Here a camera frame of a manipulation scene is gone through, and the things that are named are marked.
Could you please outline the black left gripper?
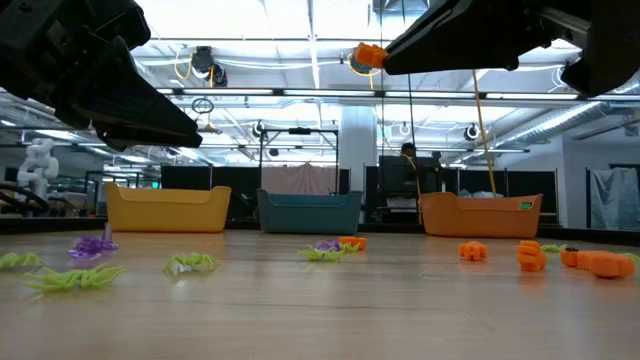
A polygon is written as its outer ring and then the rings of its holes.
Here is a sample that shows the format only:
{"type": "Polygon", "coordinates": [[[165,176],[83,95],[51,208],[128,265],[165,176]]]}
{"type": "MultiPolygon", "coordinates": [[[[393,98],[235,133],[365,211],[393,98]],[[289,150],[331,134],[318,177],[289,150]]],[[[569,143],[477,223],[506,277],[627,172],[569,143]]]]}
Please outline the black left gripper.
{"type": "Polygon", "coordinates": [[[0,0],[0,87],[92,123],[116,151],[197,148],[195,121],[136,70],[130,52],[149,38],[135,0],[0,0]]]}

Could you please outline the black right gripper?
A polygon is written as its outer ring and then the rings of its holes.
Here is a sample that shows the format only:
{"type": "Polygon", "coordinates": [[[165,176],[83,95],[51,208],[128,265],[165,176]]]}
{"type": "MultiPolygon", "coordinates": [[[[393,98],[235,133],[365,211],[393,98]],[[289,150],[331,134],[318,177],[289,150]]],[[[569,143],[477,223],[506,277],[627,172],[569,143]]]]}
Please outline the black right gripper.
{"type": "Polygon", "coordinates": [[[390,75],[506,69],[563,40],[580,49],[560,79],[584,97],[640,69],[640,0],[439,0],[389,46],[390,75]]]}

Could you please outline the yellow plastic bin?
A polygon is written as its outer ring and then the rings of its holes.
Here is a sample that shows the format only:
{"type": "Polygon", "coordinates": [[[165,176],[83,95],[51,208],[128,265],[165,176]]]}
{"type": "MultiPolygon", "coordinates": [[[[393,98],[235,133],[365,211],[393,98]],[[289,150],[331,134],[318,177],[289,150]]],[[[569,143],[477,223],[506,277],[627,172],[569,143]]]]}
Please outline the yellow plastic bin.
{"type": "Polygon", "coordinates": [[[115,232],[218,233],[224,230],[231,188],[132,189],[105,185],[108,222],[115,232]]]}

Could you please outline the black partition panel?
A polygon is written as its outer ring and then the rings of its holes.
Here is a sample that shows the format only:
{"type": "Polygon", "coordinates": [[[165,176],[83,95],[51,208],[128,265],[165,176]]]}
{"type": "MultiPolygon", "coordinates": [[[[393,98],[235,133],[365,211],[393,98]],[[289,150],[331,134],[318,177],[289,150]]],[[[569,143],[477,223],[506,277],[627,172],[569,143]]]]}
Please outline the black partition panel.
{"type": "Polygon", "coordinates": [[[227,219],[255,221],[257,219],[258,168],[213,166],[162,166],[164,189],[210,190],[216,186],[231,188],[227,219]]]}
{"type": "MultiPolygon", "coordinates": [[[[365,223],[416,223],[415,201],[404,209],[390,209],[385,205],[384,195],[390,194],[390,186],[379,190],[382,172],[378,167],[365,167],[364,222],[365,223]]],[[[558,226],[558,202],[556,171],[494,171],[494,181],[498,195],[521,197],[541,194],[540,223],[544,226],[558,226]]],[[[461,170],[440,168],[429,170],[420,180],[421,193],[433,191],[451,192],[458,196],[471,196],[479,192],[490,192],[490,179],[486,170],[461,170]]]]}

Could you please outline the person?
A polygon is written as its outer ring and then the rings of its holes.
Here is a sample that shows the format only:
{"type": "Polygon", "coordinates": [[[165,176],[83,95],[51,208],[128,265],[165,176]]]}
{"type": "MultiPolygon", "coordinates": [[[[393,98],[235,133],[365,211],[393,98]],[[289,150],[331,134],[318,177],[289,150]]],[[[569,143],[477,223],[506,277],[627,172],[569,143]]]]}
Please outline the person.
{"type": "Polygon", "coordinates": [[[424,172],[424,169],[416,163],[416,148],[413,143],[404,143],[401,147],[400,156],[408,162],[416,173],[424,172]]]}

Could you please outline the pink cloth backdrop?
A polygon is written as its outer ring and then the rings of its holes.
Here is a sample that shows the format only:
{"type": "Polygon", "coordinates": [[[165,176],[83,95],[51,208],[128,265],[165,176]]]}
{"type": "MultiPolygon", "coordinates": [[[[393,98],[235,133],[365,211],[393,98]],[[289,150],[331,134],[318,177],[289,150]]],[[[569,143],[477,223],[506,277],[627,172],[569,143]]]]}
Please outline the pink cloth backdrop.
{"type": "Polygon", "coordinates": [[[313,166],[263,167],[260,188],[270,194],[329,195],[339,190],[335,168],[313,166]]]}

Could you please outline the orange plastic bin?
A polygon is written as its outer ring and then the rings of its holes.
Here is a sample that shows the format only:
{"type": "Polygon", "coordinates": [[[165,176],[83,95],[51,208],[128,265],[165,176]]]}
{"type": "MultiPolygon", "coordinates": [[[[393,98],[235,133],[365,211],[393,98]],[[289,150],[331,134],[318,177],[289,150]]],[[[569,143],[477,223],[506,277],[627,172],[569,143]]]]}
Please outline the orange plastic bin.
{"type": "Polygon", "coordinates": [[[543,195],[501,198],[424,194],[420,212],[429,235],[458,238],[534,238],[543,195]]]}

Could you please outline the teal plastic bin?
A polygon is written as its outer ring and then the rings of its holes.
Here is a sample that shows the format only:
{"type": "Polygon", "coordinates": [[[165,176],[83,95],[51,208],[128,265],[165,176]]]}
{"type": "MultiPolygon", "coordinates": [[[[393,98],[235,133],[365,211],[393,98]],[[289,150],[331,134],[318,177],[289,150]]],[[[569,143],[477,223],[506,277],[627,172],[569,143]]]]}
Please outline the teal plastic bin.
{"type": "Polygon", "coordinates": [[[353,235],[358,231],[361,191],[346,195],[271,194],[257,190],[265,233],[353,235]]]}

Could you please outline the grey cover sheet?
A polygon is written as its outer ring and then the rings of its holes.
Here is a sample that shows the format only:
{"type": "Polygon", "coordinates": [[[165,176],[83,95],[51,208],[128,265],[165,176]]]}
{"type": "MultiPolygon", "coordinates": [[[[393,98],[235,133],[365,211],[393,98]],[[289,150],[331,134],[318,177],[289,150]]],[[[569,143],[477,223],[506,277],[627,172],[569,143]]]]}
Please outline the grey cover sheet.
{"type": "Polygon", "coordinates": [[[640,181],[633,168],[592,170],[591,227],[640,232],[640,181]]]}

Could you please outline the black workstation frame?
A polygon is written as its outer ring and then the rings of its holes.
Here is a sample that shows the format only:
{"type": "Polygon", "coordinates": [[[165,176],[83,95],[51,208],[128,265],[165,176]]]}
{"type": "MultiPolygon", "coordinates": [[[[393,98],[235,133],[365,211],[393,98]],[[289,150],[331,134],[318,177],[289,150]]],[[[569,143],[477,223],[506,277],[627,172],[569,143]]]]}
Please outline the black workstation frame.
{"type": "MultiPolygon", "coordinates": [[[[335,179],[334,179],[334,194],[339,193],[339,178],[340,178],[340,170],[339,170],[339,131],[338,130],[324,130],[324,129],[312,129],[308,127],[292,127],[286,129],[286,132],[289,135],[311,135],[311,134],[319,134],[329,145],[332,146],[335,151],[335,179]],[[330,142],[326,138],[326,134],[333,134],[335,136],[335,141],[330,142]]],[[[264,150],[266,147],[275,140],[283,130],[279,129],[271,129],[271,128],[262,128],[258,130],[259,133],[259,161],[258,168],[262,170],[263,162],[264,162],[264,150]]]]}

